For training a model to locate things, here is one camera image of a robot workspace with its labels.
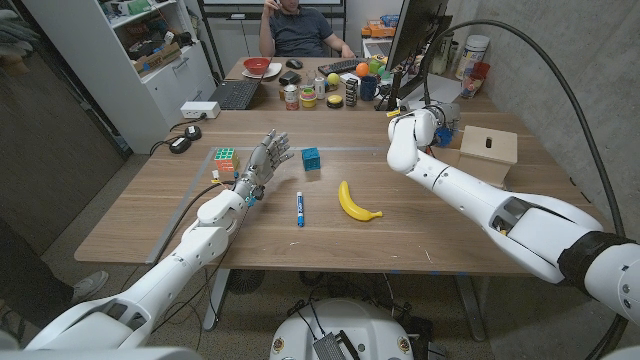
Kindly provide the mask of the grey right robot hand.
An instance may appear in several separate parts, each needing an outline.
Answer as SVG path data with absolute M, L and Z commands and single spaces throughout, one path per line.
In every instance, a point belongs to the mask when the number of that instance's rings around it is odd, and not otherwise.
M 460 121 L 460 106 L 456 103 L 443 103 L 434 105 L 434 113 L 439 128 L 447 128 L 456 131 Z

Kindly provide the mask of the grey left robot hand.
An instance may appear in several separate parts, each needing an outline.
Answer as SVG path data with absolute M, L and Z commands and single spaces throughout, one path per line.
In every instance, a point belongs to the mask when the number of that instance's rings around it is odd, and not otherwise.
M 293 156 L 289 153 L 288 134 L 276 134 L 272 129 L 251 153 L 249 161 L 236 180 L 233 191 L 245 200 L 264 197 L 265 185 L 273 177 L 276 169 Z

